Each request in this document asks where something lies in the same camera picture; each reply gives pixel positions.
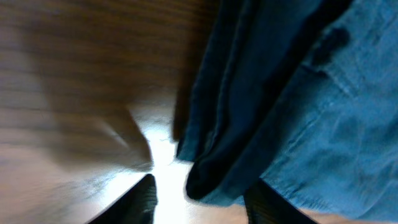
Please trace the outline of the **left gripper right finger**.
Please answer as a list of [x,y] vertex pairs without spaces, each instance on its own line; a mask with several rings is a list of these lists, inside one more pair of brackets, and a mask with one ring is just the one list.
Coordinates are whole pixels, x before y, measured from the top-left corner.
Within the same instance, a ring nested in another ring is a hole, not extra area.
[[262,180],[243,197],[249,224],[317,224]]

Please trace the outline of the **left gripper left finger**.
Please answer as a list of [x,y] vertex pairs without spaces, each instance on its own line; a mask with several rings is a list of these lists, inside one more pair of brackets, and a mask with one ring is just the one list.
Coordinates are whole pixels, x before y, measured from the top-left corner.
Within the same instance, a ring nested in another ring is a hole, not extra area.
[[153,224],[157,204],[155,177],[147,174],[88,224]]

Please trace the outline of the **blue denim shorts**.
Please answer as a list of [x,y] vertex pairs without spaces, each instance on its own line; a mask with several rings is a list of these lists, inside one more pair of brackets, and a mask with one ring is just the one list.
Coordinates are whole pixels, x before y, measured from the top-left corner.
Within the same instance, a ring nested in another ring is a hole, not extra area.
[[221,1],[177,157],[185,189],[397,221],[397,2]]

